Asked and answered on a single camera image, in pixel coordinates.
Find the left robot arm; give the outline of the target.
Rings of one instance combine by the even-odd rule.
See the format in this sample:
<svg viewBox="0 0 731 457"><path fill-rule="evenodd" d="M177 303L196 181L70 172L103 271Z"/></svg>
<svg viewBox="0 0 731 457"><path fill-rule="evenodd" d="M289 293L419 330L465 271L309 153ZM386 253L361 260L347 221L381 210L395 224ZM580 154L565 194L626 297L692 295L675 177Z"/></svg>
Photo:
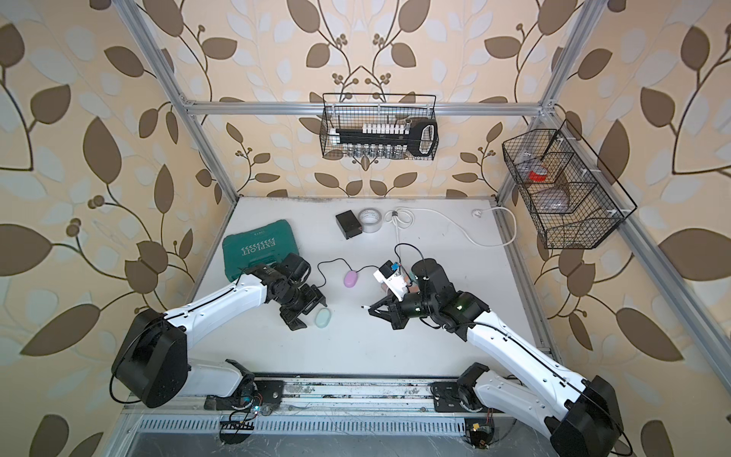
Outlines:
<svg viewBox="0 0 731 457"><path fill-rule="evenodd" d="M154 409L177 396L213 399L216 407L242 411L260 399L255 375L242 364L197 361L190 350L237 316L264 304L279 305L291 331L305 329L308 315L327 300L308 283L311 266L297 254L284 261L243 268L234 280L200 300L167 312L135 316L110 368L136 402Z"/></svg>

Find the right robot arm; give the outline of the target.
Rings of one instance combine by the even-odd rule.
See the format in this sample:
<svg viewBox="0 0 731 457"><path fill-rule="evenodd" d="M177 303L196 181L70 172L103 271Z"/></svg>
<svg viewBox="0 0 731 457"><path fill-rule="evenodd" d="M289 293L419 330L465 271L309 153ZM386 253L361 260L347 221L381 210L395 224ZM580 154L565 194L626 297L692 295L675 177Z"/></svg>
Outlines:
<svg viewBox="0 0 731 457"><path fill-rule="evenodd" d="M436 327L479 348L508 371L498 375L474 363L453 388L436 398L465 411L502 411L533 428L561 456L617 455L626 438L613 386L602 377L587 380L531 345L476 295L459 291L434 259L418 261L412 274L388 261L373 274L388 289L369 315L404 329L412 319L431 319Z"/></svg>

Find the mint earbud case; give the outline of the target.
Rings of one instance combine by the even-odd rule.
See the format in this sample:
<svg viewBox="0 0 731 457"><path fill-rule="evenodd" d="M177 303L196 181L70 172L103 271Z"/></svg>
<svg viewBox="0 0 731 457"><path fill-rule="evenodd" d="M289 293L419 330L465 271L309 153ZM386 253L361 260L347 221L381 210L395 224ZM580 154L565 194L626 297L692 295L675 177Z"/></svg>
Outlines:
<svg viewBox="0 0 731 457"><path fill-rule="evenodd" d="M318 329L325 329L332 318L332 312L329 308L321 308L321 310L318 310L315 318L314 318L314 324Z"/></svg>

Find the green tool case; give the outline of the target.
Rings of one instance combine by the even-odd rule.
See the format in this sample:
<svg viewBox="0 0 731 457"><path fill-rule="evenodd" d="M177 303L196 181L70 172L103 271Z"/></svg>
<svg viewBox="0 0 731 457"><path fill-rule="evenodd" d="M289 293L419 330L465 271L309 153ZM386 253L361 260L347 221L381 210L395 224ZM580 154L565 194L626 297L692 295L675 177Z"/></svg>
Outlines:
<svg viewBox="0 0 731 457"><path fill-rule="evenodd" d="M299 254L293 231L286 220L228 235L223 240L222 248L225 275L230 282L247 268L279 263L291 253Z"/></svg>

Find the black box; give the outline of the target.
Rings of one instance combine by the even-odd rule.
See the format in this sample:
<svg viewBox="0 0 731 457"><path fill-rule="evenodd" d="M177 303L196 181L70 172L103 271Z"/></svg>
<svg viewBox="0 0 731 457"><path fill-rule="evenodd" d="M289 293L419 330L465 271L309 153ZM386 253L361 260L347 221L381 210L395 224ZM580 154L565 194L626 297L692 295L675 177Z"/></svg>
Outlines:
<svg viewBox="0 0 731 457"><path fill-rule="evenodd" d="M338 213L335 215L335 220L346 239L351 239L363 233L363 226L353 211Z"/></svg>

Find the clear tape roll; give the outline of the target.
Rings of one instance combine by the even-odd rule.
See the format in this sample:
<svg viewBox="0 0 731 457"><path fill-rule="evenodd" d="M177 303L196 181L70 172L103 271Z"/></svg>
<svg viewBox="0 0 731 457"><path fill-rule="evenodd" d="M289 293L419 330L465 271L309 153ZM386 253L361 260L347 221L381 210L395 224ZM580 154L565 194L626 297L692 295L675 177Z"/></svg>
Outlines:
<svg viewBox="0 0 731 457"><path fill-rule="evenodd" d="M384 217L378 209L367 208L358 213L358 220L363 233L375 233L382 228Z"/></svg>

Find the black white tool set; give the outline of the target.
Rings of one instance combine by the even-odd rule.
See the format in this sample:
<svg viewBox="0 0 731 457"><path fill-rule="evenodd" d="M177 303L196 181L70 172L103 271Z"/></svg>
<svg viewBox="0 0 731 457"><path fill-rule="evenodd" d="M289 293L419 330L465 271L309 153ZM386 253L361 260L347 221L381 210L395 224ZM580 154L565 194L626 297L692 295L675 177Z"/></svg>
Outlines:
<svg viewBox="0 0 731 457"><path fill-rule="evenodd" d="M407 118L403 123L364 124L360 127L329 127L321 131L323 152L330 146L352 146L376 155L391 154L414 158L431 157L439 145L438 125L431 119Z"/></svg>

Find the red white item in basket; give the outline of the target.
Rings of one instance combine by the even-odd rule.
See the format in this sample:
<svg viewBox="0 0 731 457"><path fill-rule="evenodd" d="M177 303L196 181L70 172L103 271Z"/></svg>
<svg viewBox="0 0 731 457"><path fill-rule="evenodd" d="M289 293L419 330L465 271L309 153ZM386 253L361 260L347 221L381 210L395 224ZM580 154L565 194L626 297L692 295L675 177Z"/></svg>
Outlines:
<svg viewBox="0 0 731 457"><path fill-rule="evenodd" d="M534 159L525 165L525 181L529 183L544 183L548 178L548 170L541 160Z"/></svg>

